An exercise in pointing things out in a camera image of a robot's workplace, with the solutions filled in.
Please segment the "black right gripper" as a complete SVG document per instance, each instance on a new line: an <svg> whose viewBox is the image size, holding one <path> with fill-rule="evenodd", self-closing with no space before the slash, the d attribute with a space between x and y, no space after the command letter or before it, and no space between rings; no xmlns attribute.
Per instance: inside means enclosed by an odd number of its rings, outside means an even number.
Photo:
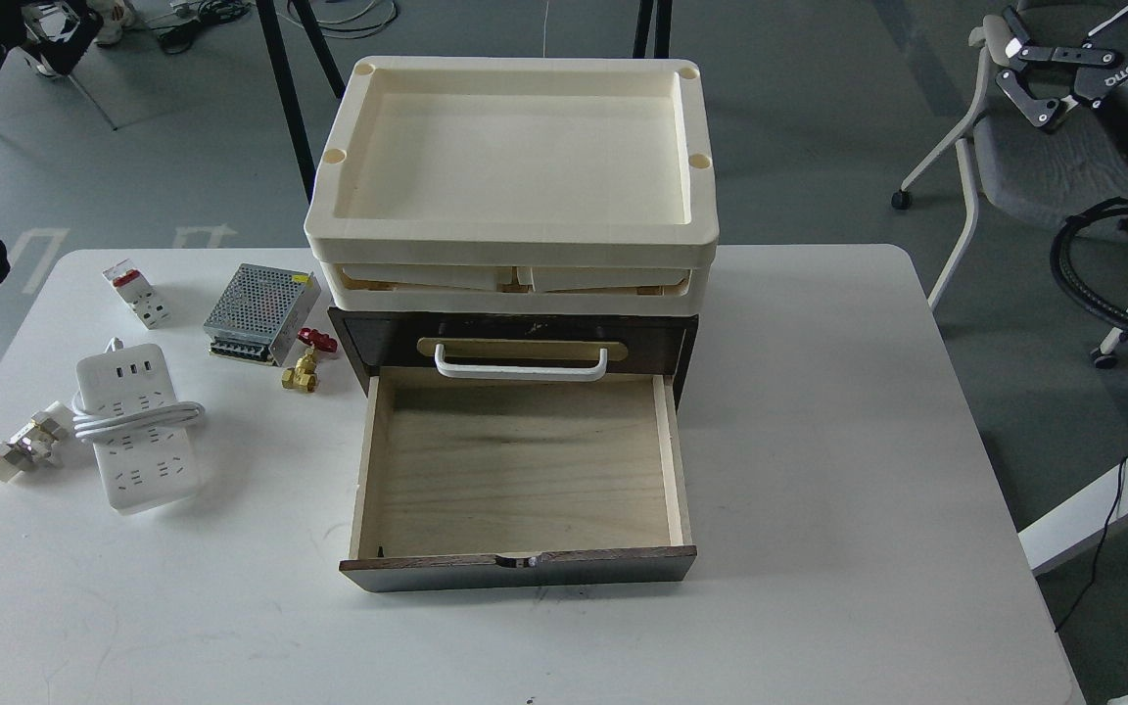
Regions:
<svg viewBox="0 0 1128 705"><path fill-rule="evenodd" d="M1060 129L1077 103L1098 117L1128 117L1128 14L1110 17L1102 6L1002 11L1010 68L998 68L995 83L1031 125Z"/></svg>

